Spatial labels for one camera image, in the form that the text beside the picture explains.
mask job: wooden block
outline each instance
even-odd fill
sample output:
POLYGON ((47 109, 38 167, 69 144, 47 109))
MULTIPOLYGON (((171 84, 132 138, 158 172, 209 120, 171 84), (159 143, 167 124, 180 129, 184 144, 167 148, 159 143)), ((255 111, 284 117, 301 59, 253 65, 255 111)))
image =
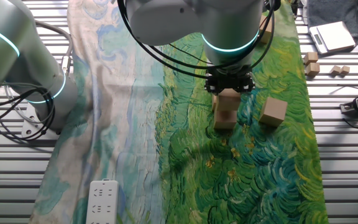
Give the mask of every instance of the wooden block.
POLYGON ((333 66, 333 68, 331 69, 331 71, 330 71, 330 74, 332 74, 332 75, 339 75, 340 74, 340 72, 341 72, 341 68, 339 67, 339 66, 333 66))
POLYGON ((317 52, 308 52, 303 59, 305 65, 309 65, 310 63, 316 63, 318 61, 317 52))
POLYGON ((309 77, 315 77, 320 72, 320 64, 319 63, 310 63, 306 67, 306 75, 309 77))
POLYGON ((278 127, 285 119, 287 106, 288 103, 286 101, 268 97, 260 112, 259 122, 278 127))
POLYGON ((233 89, 224 89, 216 97, 216 110, 237 111, 241 102, 241 94, 233 89))
POLYGON ((233 129, 237 123, 237 111, 218 111, 214 112, 215 129, 233 129))
POLYGON ((351 72, 351 68, 350 68, 350 67, 348 67, 348 66, 343 66, 343 67, 341 68, 341 75, 347 75, 347 74, 349 74, 349 72, 351 72))
MULTIPOLYGON (((260 18, 260 22, 259 22, 259 32, 262 32, 264 29, 265 24, 262 25, 262 23, 264 22, 266 16, 262 15, 262 17, 260 18)), ((261 38, 260 42, 267 44, 270 40, 270 37, 272 36, 272 21, 269 21, 269 24, 266 27, 266 31, 263 35, 263 37, 261 38)))
POLYGON ((216 108, 216 95, 212 94, 212 111, 216 108))

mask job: power outlet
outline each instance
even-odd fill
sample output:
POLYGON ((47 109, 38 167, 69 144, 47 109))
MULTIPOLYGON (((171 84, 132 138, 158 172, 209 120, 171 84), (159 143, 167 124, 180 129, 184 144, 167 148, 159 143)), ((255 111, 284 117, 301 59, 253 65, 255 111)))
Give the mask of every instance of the power outlet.
POLYGON ((89 187, 86 224, 116 224, 119 185, 115 180, 94 180, 89 187))

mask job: green painted fabric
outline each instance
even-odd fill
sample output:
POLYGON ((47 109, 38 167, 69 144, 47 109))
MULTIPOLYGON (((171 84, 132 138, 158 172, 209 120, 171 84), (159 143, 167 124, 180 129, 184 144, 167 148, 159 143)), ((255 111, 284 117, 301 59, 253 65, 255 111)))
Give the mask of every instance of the green painted fabric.
MULTIPOLYGON (((287 2, 273 44, 241 96, 233 131, 215 131, 204 80, 136 46, 116 3, 71 0, 77 107, 45 173, 30 223, 85 223, 89 184, 122 187, 118 223, 328 223, 296 27, 287 2), (288 102, 277 129, 258 123, 268 96, 288 102)), ((174 43, 205 59, 200 34, 174 43)), ((257 47, 258 59, 265 45, 257 47)), ((162 50, 199 64, 169 46, 162 50)), ((183 68, 190 72, 202 71, 183 68)))

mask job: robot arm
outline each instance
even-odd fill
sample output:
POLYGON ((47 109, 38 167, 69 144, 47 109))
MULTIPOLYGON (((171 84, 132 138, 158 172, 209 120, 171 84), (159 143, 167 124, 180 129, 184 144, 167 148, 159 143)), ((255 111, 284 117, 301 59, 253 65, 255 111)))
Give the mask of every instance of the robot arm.
MULTIPOLYGON (((256 40, 263 0, 127 0, 136 39, 148 45, 174 42, 200 32, 208 59, 230 62, 256 40)), ((236 67, 250 64, 250 56, 236 67)))
MULTIPOLYGON (((0 85, 3 82, 12 83, 11 88, 19 94, 32 87, 14 83, 49 90, 56 111, 51 129, 62 129, 77 97, 75 83, 42 43, 35 20, 21 0, 0 0, 0 85)), ((35 108, 39 120, 49 115, 41 94, 31 94, 27 101, 35 108)))

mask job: gray cloth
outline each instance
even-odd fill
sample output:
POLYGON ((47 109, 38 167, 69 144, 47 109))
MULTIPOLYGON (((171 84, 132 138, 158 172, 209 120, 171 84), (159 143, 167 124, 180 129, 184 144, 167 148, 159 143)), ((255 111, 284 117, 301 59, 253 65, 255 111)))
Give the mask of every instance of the gray cloth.
POLYGON ((344 21, 358 44, 358 0, 308 0, 308 27, 344 21))

